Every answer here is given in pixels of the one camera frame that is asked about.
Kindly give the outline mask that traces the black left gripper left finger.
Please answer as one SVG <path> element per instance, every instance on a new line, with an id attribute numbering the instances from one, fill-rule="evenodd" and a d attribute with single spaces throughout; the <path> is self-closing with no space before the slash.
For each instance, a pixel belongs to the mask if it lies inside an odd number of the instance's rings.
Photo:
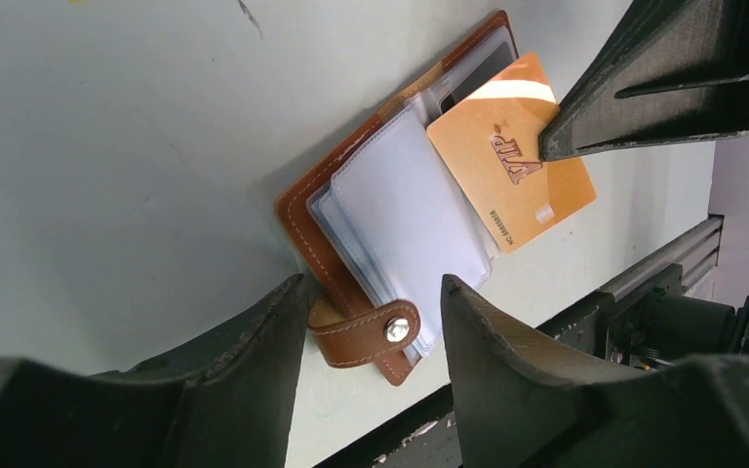
<path id="1" fill-rule="evenodd" d="M 0 467 L 281 467 L 306 315 L 297 274 L 130 370 L 0 358 Z"/>

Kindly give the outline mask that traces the brown leather card holder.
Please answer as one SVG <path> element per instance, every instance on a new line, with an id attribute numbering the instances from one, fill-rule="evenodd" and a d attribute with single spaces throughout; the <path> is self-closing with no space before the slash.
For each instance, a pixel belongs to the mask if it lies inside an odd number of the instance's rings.
<path id="1" fill-rule="evenodd" d="M 427 130 L 518 55 L 508 15 L 492 12 L 278 198 L 325 291 L 308 326 L 329 366 L 403 384 L 443 338 L 442 278 L 490 278 L 499 247 Z"/>

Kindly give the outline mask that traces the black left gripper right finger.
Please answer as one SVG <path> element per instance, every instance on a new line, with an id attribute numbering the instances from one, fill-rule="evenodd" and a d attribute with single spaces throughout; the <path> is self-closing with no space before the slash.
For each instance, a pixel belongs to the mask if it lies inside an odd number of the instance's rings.
<path id="1" fill-rule="evenodd" d="M 618 365 L 499 310 L 455 275 L 441 311 L 467 467 L 749 467 L 749 355 Z"/>

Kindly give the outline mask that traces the aluminium frame rail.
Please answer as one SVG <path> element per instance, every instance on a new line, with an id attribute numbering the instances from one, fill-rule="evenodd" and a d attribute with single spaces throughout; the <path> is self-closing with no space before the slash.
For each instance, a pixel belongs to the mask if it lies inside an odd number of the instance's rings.
<path id="1" fill-rule="evenodd" d="M 709 276 L 719 264 L 724 228 L 721 215 L 710 215 L 660 249 L 649 254 L 609 282 L 598 292 L 612 294 L 621 300 L 653 276 L 672 264 L 682 266 L 682 288 L 685 294 Z"/>

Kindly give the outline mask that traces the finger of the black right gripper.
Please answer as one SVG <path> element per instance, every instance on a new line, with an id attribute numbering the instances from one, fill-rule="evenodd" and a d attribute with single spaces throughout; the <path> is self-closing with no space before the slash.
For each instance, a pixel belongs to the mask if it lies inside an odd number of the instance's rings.
<path id="1" fill-rule="evenodd" d="M 635 1 L 540 133 L 547 162 L 749 135 L 749 1 Z"/>

